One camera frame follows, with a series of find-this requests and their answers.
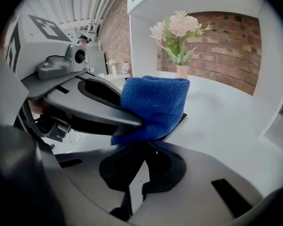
bottle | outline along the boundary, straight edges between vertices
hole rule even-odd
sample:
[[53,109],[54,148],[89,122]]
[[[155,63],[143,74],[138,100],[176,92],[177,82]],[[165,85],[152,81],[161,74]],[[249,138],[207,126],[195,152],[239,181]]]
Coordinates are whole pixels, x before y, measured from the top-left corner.
[[123,62],[123,74],[129,74],[130,71],[129,71],[129,64],[128,64],[128,61],[124,61]]

blue towel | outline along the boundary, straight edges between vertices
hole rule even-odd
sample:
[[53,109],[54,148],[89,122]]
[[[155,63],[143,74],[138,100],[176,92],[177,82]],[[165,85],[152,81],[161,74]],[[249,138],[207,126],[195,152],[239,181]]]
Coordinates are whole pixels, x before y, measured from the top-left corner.
[[140,129],[130,135],[113,136],[111,145],[130,141],[149,141],[170,133],[179,123],[190,81],[151,76],[127,79],[121,108],[144,119]]

gray plastic housing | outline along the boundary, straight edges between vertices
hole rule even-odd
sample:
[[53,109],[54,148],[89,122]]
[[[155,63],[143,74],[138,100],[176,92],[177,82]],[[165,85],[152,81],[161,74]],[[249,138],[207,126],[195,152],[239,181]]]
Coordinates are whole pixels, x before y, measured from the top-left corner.
[[76,54],[86,53],[81,47],[69,45],[65,56],[50,56],[46,59],[46,63],[38,65],[37,72],[40,80],[48,80],[59,76],[70,74],[71,72],[83,71],[87,68],[85,59],[78,61]]

